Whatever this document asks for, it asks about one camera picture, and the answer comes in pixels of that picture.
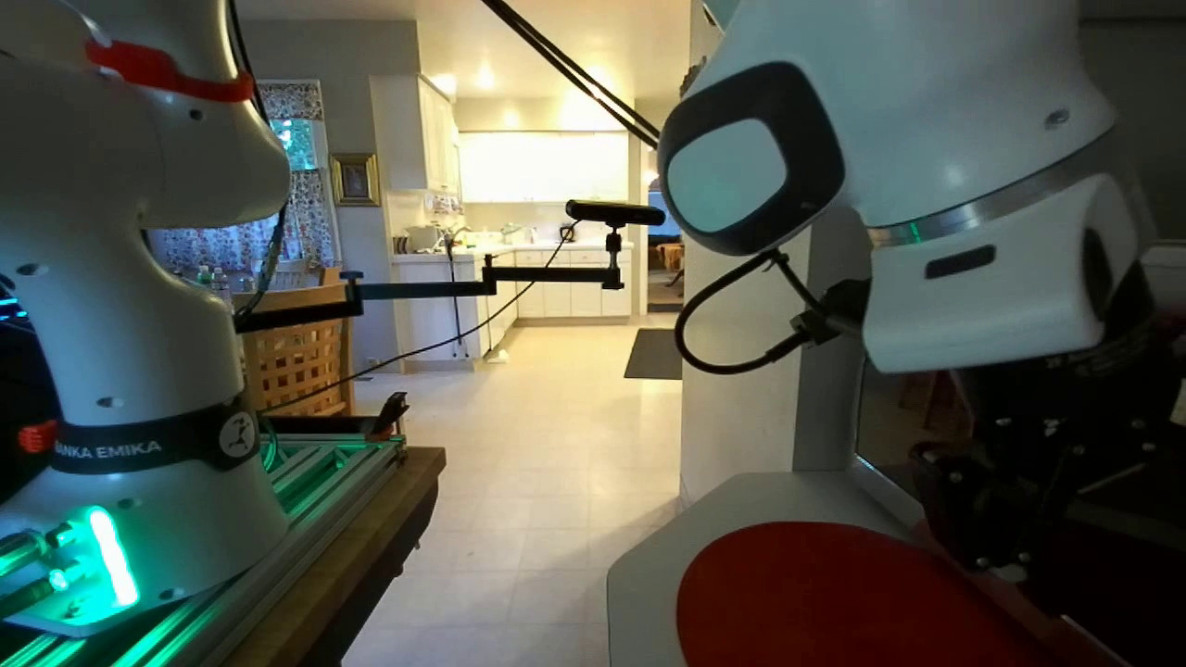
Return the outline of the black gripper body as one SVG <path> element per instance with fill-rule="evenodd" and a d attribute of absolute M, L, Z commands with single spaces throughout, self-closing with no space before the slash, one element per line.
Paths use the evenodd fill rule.
<path fill-rule="evenodd" d="M 1176 361 L 958 370 L 969 436 L 913 449 L 930 538 L 968 570 L 1029 568 L 1086 487 L 1181 442 L 1177 387 Z"/>

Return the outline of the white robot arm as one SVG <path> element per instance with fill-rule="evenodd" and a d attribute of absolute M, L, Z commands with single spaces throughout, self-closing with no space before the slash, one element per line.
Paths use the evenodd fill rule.
<path fill-rule="evenodd" d="M 1073 487 L 1167 425 L 1176 355 L 1142 273 L 1144 213 L 1073 0 L 710 0 L 721 40 L 658 135 L 680 232 L 761 266 L 832 208 L 872 270 L 804 305 L 885 373 L 952 370 L 981 459 L 925 513 L 977 568 L 1042 546 Z M 228 309 L 165 273 L 163 225 L 283 208 L 225 0 L 64 0 L 73 52 L 0 58 L 0 273 L 64 429 L 7 505 L 42 547 L 18 622 L 95 635 L 270 561 Z"/>

